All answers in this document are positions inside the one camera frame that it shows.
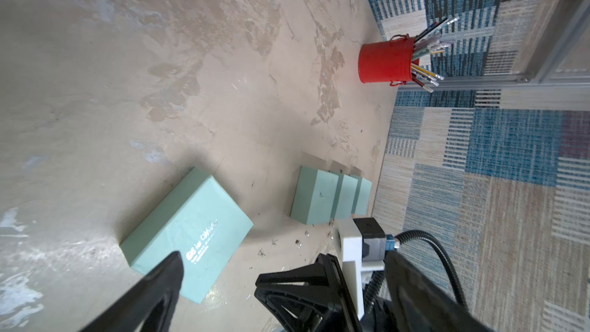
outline red bucket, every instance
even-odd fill
[[[405,84],[412,80],[411,63],[414,53],[414,38],[395,35],[391,40],[364,44],[359,54],[359,77],[367,82],[394,82]]]

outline bucket handle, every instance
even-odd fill
[[[389,46],[394,46],[394,44],[393,44],[394,38],[397,38],[398,36],[401,37],[401,38],[404,38],[404,39],[409,39],[409,34],[408,33],[405,34],[405,35],[403,35],[403,34],[393,35],[393,36],[391,36],[391,39],[389,39]]]

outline stained floor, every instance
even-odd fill
[[[358,79],[361,44],[380,39],[367,0],[1,0],[0,13],[0,328],[91,321],[140,278],[121,241],[198,166],[254,228],[172,329],[274,330],[258,274],[332,246],[327,225],[289,218],[299,166],[361,173],[373,192],[379,178],[396,91]]]

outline green foam block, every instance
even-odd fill
[[[336,195],[334,196],[334,204],[332,206],[332,213],[330,218],[341,219],[350,218],[352,213],[352,206],[355,202],[356,187],[358,180],[346,174],[330,171],[338,176],[338,186],[336,187]]]
[[[252,226],[213,176],[193,168],[121,249],[131,268],[141,274],[172,251],[180,251],[181,295],[199,304]]]
[[[305,225],[328,223],[337,186],[337,175],[302,166],[291,218]]]
[[[369,198],[371,197],[373,183],[363,177],[357,176],[356,174],[351,174],[350,177],[354,177],[358,180],[355,201],[352,204],[352,213],[365,215],[369,206]]]

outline rug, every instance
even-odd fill
[[[372,215],[494,330],[588,330],[590,88],[398,92]]]
[[[442,55],[422,57],[420,64],[445,76],[479,76],[521,72],[557,1],[369,0],[369,3],[384,39],[398,33],[415,36],[440,18],[458,16],[460,20],[444,30],[442,39],[454,42],[453,46]],[[519,58],[521,64],[515,65]]]

